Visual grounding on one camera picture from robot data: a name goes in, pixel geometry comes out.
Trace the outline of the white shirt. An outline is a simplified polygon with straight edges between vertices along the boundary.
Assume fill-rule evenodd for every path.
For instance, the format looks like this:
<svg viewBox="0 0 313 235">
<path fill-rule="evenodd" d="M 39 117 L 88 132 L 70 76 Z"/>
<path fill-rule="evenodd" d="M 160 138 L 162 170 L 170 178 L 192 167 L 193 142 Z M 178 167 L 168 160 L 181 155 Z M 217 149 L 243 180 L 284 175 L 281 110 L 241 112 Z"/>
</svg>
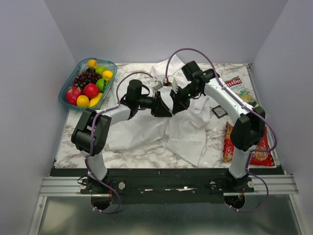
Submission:
<svg viewBox="0 0 313 235">
<path fill-rule="evenodd" d="M 164 138 L 170 152 L 197 166 L 206 152 L 205 126 L 210 120 L 207 96 L 192 99 L 190 107 L 173 117 L 154 117 L 150 110 L 138 111 L 130 120 L 110 127 L 106 149 L 134 150 Z"/>
</svg>

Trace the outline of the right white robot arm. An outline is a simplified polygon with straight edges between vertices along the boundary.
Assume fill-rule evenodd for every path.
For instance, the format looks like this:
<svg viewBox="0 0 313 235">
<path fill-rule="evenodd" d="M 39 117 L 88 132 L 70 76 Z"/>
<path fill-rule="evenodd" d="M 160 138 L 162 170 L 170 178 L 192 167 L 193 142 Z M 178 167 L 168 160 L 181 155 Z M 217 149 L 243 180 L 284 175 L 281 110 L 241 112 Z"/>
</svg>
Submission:
<svg viewBox="0 0 313 235">
<path fill-rule="evenodd" d="M 173 114 L 189 108 L 190 100 L 205 94 L 213 98 L 230 116 L 233 122 L 231 141 L 234 154 L 229 167 L 230 177 L 225 179 L 225 187 L 235 192 L 243 186 L 241 178 L 247 175 L 248 151 L 261 140 L 265 133 L 265 111 L 255 109 L 243 102 L 229 89 L 214 69 L 202 71 L 195 61 L 181 68 L 189 84 L 184 88 L 172 82 L 170 96 L 173 100 Z"/>
</svg>

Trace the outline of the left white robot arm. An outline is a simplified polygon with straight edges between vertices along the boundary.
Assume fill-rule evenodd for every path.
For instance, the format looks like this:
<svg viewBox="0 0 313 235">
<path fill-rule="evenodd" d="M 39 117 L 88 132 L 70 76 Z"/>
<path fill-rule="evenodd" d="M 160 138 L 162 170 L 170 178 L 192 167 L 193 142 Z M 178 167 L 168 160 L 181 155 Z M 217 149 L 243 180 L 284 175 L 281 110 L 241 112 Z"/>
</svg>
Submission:
<svg viewBox="0 0 313 235">
<path fill-rule="evenodd" d="M 104 164 L 102 150 L 105 146 L 110 126 L 132 119 L 139 110 L 151 110 L 157 118 L 172 116 L 170 109 L 163 102 L 159 91 L 154 96 L 143 94 L 142 89 L 149 90 L 141 81 L 133 79 L 129 82 L 126 94 L 118 105 L 96 112 L 90 108 L 83 111 L 71 136 L 71 142 L 85 156 L 88 175 L 93 178 L 91 187 L 97 193 L 104 193 L 109 186 L 105 179 L 107 169 Z"/>
</svg>

